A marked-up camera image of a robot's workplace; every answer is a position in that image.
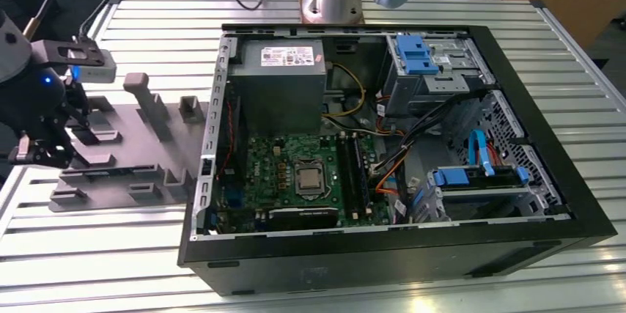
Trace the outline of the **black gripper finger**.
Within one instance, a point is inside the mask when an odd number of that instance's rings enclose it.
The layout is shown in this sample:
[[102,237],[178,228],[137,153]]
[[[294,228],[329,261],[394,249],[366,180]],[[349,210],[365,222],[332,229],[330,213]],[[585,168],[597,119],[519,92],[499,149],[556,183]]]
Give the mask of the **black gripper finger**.
[[78,152],[63,131],[51,132],[45,139],[34,139],[21,131],[17,145],[7,155],[11,165],[39,165],[53,168],[67,168],[70,162],[77,160]]
[[90,130],[87,116],[89,101],[81,83],[71,77],[63,79],[65,102],[62,110],[67,114],[65,127],[83,145],[98,145],[99,140]]

